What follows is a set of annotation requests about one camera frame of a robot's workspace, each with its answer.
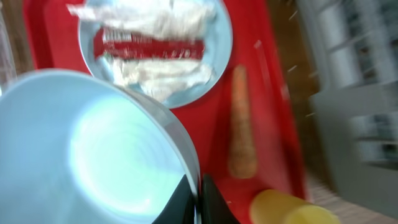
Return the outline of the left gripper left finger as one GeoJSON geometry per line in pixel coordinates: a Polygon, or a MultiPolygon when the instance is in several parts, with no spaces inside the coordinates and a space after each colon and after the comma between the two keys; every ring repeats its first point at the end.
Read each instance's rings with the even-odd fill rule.
{"type": "Polygon", "coordinates": [[[186,176],[183,176],[170,200],[153,224],[194,224],[195,200],[186,176]]]}

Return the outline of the orange carrot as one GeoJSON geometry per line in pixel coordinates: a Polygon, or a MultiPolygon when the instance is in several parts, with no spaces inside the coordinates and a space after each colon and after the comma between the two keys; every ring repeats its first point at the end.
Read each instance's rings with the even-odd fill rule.
{"type": "Polygon", "coordinates": [[[232,72],[230,125],[229,173],[237,179],[250,179],[257,171],[257,155],[252,136],[247,71],[242,65],[232,72]]]}

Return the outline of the clear plastic bin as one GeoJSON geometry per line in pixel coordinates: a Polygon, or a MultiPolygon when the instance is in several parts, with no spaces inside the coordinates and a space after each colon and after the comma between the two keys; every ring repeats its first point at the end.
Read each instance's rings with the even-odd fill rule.
{"type": "Polygon", "coordinates": [[[0,83],[1,83],[1,95],[6,91],[8,84],[13,82],[16,77],[16,68],[14,63],[14,57],[9,41],[9,36],[6,29],[4,18],[1,14],[1,31],[0,31],[0,83]]]}

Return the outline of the light blue bowl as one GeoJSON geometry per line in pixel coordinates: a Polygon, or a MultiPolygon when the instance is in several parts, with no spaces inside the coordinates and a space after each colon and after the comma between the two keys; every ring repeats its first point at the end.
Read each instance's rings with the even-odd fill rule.
{"type": "Polygon", "coordinates": [[[164,105],[80,72],[31,71],[1,95],[2,223],[153,223],[195,146],[164,105]]]}

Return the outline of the light blue plate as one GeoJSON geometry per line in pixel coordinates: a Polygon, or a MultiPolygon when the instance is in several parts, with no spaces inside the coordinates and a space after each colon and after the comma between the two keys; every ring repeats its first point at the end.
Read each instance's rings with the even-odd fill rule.
{"type": "MultiPolygon", "coordinates": [[[[209,92],[222,77],[228,65],[233,48],[233,30],[228,10],[223,1],[208,0],[207,2],[214,5],[216,16],[206,27],[205,53],[202,62],[213,68],[213,78],[204,85],[196,85],[168,97],[162,104],[170,109],[190,104],[209,92]]],[[[109,62],[105,58],[96,60],[93,55],[93,38],[100,27],[101,24],[98,22],[79,22],[80,51],[91,75],[103,81],[113,82],[114,74],[109,62]]]]}

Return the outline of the grey dishwasher rack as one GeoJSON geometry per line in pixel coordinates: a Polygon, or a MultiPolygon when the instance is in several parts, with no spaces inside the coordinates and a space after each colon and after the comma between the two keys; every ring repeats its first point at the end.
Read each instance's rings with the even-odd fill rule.
{"type": "Polygon", "coordinates": [[[298,1],[311,96],[339,195],[397,217],[397,0],[298,1]]]}

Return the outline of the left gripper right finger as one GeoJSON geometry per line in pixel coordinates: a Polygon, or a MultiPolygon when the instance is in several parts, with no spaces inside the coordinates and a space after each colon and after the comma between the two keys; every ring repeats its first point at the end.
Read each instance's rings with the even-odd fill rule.
{"type": "Polygon", "coordinates": [[[201,182],[200,203],[202,224],[239,224],[208,174],[203,176],[201,182]]]}

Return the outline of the red snack wrapper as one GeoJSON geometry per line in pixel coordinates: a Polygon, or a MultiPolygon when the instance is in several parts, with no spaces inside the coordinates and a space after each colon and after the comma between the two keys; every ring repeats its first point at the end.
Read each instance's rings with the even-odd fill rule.
{"type": "Polygon", "coordinates": [[[157,40],[149,36],[100,28],[93,38],[95,58],[110,55],[124,60],[194,59],[205,52],[203,40],[157,40]]]}

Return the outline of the white napkin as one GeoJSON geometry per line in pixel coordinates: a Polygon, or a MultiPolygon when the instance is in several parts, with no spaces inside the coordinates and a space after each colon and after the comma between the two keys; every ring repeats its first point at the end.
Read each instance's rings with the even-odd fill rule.
{"type": "MultiPolygon", "coordinates": [[[[100,28],[157,40],[204,41],[206,25],[216,16],[214,5],[198,1],[122,1],[97,6],[70,4],[67,8],[84,22],[100,23],[100,28]]],[[[212,67],[202,59],[124,60],[110,55],[99,58],[109,62],[115,84],[138,84],[146,95],[159,102],[178,91],[206,84],[214,75],[212,67]]]]}

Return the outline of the yellow plastic cup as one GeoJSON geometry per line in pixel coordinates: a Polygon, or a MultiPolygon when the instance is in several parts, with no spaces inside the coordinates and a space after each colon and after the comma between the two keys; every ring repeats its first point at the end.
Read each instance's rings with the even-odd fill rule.
{"type": "Polygon", "coordinates": [[[340,224],[329,210],[301,198],[264,190],[258,193],[249,207],[252,223],[259,224],[340,224]]]}

